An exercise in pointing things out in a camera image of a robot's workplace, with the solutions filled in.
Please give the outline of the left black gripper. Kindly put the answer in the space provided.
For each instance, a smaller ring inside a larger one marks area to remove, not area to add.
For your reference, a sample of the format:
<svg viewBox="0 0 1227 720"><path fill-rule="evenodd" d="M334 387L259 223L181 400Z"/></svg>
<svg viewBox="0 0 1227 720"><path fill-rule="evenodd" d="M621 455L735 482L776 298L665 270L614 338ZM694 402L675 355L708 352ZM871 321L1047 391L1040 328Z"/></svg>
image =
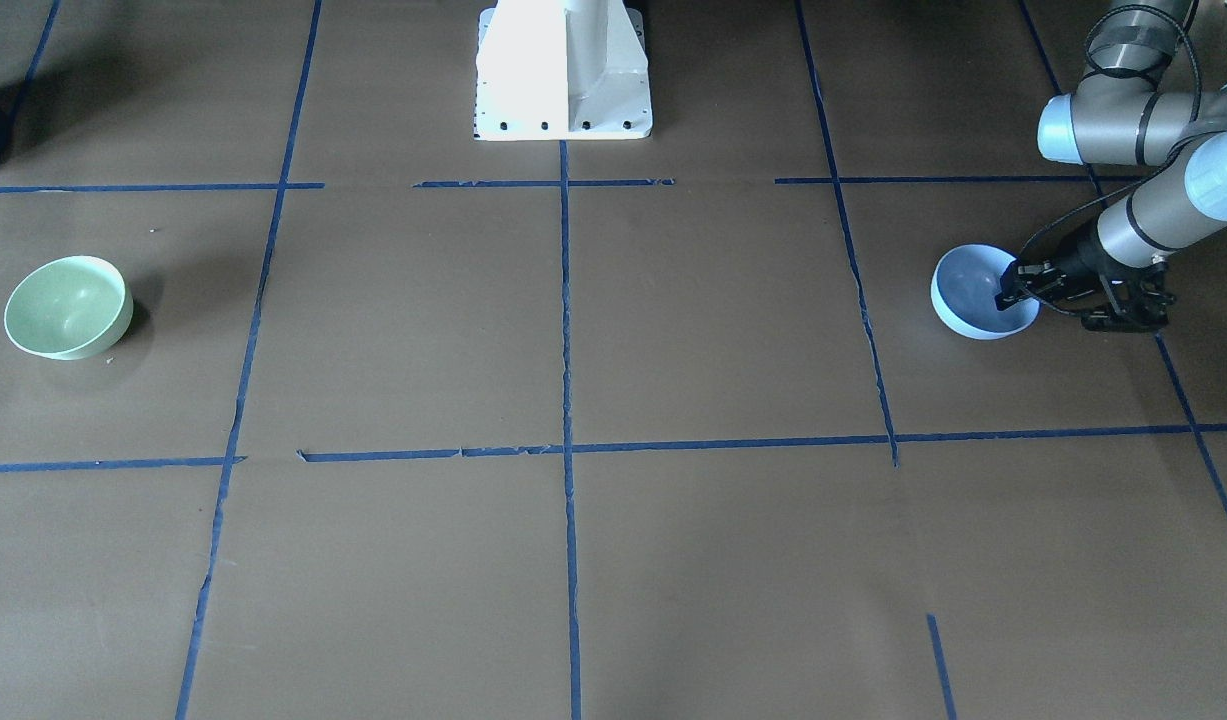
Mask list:
<svg viewBox="0 0 1227 720"><path fill-rule="evenodd" d="M994 307L1006 312L1034 296L1042 301L1080 301L1102 293L1102 255L1097 232L1072 232L1033 264L1010 262L1000 277Z"/></svg>

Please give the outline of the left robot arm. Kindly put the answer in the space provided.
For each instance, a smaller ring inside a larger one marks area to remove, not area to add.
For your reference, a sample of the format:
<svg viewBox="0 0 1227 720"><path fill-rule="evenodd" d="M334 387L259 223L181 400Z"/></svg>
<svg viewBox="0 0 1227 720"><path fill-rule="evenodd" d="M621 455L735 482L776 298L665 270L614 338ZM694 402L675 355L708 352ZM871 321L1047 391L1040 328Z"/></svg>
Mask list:
<svg viewBox="0 0 1227 720"><path fill-rule="evenodd" d="M998 310L1036 302L1094 331L1161 327L1174 304L1171 256L1227 228L1227 82L1202 88L1191 9L1115 1L1090 28L1083 77L1047 102L1037 146L1058 163L1145 175L1052 250L1025 245L1002 272Z"/></svg>

